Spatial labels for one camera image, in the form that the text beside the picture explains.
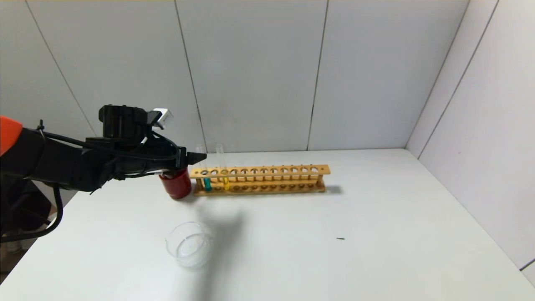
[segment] blue liquid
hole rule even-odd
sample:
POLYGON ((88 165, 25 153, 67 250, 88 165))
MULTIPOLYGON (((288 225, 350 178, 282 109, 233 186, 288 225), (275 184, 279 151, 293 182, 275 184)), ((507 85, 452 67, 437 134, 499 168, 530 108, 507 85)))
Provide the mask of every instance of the blue liquid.
POLYGON ((212 184, 210 184, 210 179, 203 179, 204 180, 204 190, 210 191, 212 190, 212 184))

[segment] orange robot arm segment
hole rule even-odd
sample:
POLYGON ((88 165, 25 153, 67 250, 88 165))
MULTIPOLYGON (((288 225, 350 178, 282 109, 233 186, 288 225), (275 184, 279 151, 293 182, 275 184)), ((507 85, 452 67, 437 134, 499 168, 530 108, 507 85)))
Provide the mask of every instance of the orange robot arm segment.
POLYGON ((0 116, 0 156, 15 145, 21 132, 22 123, 0 116))

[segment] yellow liquid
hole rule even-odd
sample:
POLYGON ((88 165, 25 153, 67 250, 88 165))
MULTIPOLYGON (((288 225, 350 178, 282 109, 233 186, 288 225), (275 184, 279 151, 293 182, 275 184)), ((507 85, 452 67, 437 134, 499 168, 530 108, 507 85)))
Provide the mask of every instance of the yellow liquid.
POLYGON ((228 178, 223 178, 223 188, 225 190, 230 190, 231 188, 231 184, 230 182, 228 181, 228 178))

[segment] panel seam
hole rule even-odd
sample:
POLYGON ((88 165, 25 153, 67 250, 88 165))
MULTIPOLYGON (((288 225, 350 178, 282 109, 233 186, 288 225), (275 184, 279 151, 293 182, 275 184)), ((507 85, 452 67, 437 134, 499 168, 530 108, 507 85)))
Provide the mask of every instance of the panel seam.
POLYGON ((459 22, 459 25, 457 26, 457 30, 455 31, 455 35, 453 36, 452 42, 449 44, 448 51, 446 52, 446 56, 444 57, 444 60, 442 61, 442 65, 440 66, 440 70, 437 73, 437 77, 435 78, 433 86, 431 87, 431 90, 429 91, 429 95, 427 96, 427 99, 425 100, 425 104, 422 107, 422 110, 420 111, 420 114, 418 115, 418 118, 416 119, 416 124, 412 128, 412 131, 411 131, 411 133, 409 135, 409 139, 407 139, 407 143, 405 144, 405 147, 404 147, 405 149, 407 149, 407 146, 409 145, 409 140, 412 137, 412 134, 414 134, 414 131, 416 130, 416 127, 418 126, 418 122, 420 121, 420 118, 422 117, 422 115, 423 115, 423 113, 425 111, 425 107, 427 107, 427 103, 429 103, 429 99, 431 98, 431 94, 433 93, 433 90, 434 90, 435 86, 437 85, 438 78, 440 77, 442 69, 444 68, 444 65, 446 65, 446 60, 448 59, 449 52, 451 51, 453 43, 455 42, 455 39, 457 38, 457 34, 459 33, 459 29, 461 28, 461 25, 463 24, 464 16, 467 13, 468 5, 470 5, 471 1, 472 0, 469 0, 467 5, 466 5, 466 7, 464 8, 464 12, 463 12, 463 16, 461 17, 461 21, 459 22))
POLYGON ((197 115, 199 117, 199 123, 201 124, 201 133, 202 133, 202 138, 204 141, 204 147, 206 151, 208 152, 208 145, 206 145, 206 136, 204 135, 204 127, 202 125, 201 110, 199 109, 199 102, 197 101, 197 93, 195 92, 195 84, 193 83, 192 68, 189 65, 188 50, 186 49, 186 38, 184 38, 184 32, 182 31, 182 23, 180 22, 180 14, 178 13, 177 1, 175 0, 173 2, 174 2, 174 8, 177 12, 178 28, 180 30, 180 36, 182 38, 182 45, 184 46, 184 54, 186 55, 186 63, 188 64, 189 78, 192 82, 193 97, 195 98, 195 105, 197 106, 197 115))
POLYGON ((34 14, 33 14, 32 9, 30 8, 30 5, 28 4, 28 1, 25 0, 24 2, 26 3, 26 6, 28 7, 28 10, 30 11, 30 14, 32 15, 32 19, 33 19, 34 22, 35 22, 35 26, 37 27, 37 30, 39 31, 39 34, 41 35, 41 38, 42 38, 43 41, 44 41, 44 44, 47 46, 47 49, 48 49, 48 52, 50 53, 50 56, 52 57, 52 59, 54 60, 54 63, 56 64, 56 67, 58 68, 59 74, 62 75, 63 81, 64 81, 65 84, 67 85, 68 90, 71 92, 71 95, 72 95, 72 97, 74 98, 74 101, 76 102, 76 104, 78 105, 78 108, 79 108, 80 111, 82 112, 83 117, 86 119, 86 122, 87 122, 87 124, 89 125, 89 128, 91 129, 91 131, 93 132, 93 135, 94 135, 94 136, 97 136, 97 135, 96 135, 96 132, 95 132, 95 129, 94 129, 93 126, 91 125, 91 122, 89 122, 89 119, 87 118, 86 113, 83 111, 82 106, 80 105, 80 102, 78 102, 78 99, 77 99, 76 96, 74 95, 74 92, 72 91, 71 86, 68 84, 67 79, 65 78, 65 75, 63 74, 63 71, 62 71, 61 68, 59 67, 58 61, 57 61, 56 58, 54 57, 54 54, 52 53, 52 50, 50 49, 50 46, 48 46, 47 40, 44 38, 44 35, 43 35, 43 32, 41 31, 41 28, 39 28, 39 24, 37 24, 37 19, 35 19, 35 16, 34 16, 34 14))
POLYGON ((429 144, 429 141, 431 140, 431 138, 433 137, 433 134, 435 133, 435 130, 437 129, 437 127, 440 124, 440 122, 442 121, 444 113, 446 113, 446 111, 448 110, 448 107, 449 107, 450 103, 452 102, 452 99, 455 96, 455 93, 457 93, 457 90, 459 89, 459 86, 461 85, 461 82, 463 81, 464 75, 466 74, 468 68, 470 67, 470 64, 472 63, 472 60, 473 60, 474 56, 476 55, 477 50, 479 49, 479 45, 481 44, 481 41, 483 40, 483 37, 485 36, 485 33, 487 32, 488 25, 491 23, 492 17, 494 16, 494 12, 496 11, 496 8, 498 7, 499 3, 500 3, 500 0, 497 0, 496 4, 494 5, 494 8, 492 10, 491 16, 489 17, 489 19, 487 21, 487 24, 485 25, 485 29, 483 30, 483 33, 481 34, 481 37, 479 38, 479 41, 477 42, 476 48, 474 49, 474 51, 472 53, 472 56, 470 57, 470 60, 468 61, 467 66, 464 68, 463 74, 461 75, 461 78, 459 79, 459 82, 457 83, 457 86, 455 86, 455 90, 453 90, 452 97, 449 98, 449 101, 448 101, 446 107, 444 108, 444 111, 442 111, 442 114, 440 114, 440 117, 439 117, 437 123, 435 124, 435 126, 433 128, 433 131, 431 131, 431 135, 429 135, 429 138, 425 142, 425 145, 422 148, 422 151, 418 155, 418 159, 420 159, 420 157, 423 155, 427 145, 429 144))
POLYGON ((310 146, 310 134, 312 132, 312 119, 314 118, 314 105, 316 104, 316 93, 318 92, 319 67, 322 62, 323 41, 325 39, 325 28, 327 27, 328 10, 329 10, 329 0, 327 0, 327 3, 325 4, 325 19, 323 21, 322 43, 319 47, 318 70, 316 72, 316 84, 314 85, 314 98, 312 99, 312 111, 310 112, 310 125, 308 127, 307 151, 310 146))

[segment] robotic arm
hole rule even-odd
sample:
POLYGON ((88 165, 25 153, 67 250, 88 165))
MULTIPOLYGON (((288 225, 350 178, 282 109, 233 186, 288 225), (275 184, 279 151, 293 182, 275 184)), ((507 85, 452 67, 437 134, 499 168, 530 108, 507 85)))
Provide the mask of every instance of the robotic arm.
MULTIPOLYGON (((59 188, 95 191, 111 179, 154 174, 172 177, 188 165, 206 159, 206 154, 187 152, 185 147, 153 131, 164 129, 172 119, 166 109, 147 112, 127 106, 103 106, 98 119, 103 123, 103 136, 86 138, 83 142, 44 132, 42 121, 32 130, 2 116, 1 174, 52 186, 58 203, 56 222, 33 237, 43 236, 59 224, 63 214, 59 188)), ((4 222, 12 218, 12 213, 4 195, 1 202, 2 228, 5 228, 4 222)), ((2 237, 1 242, 33 237, 2 237)))

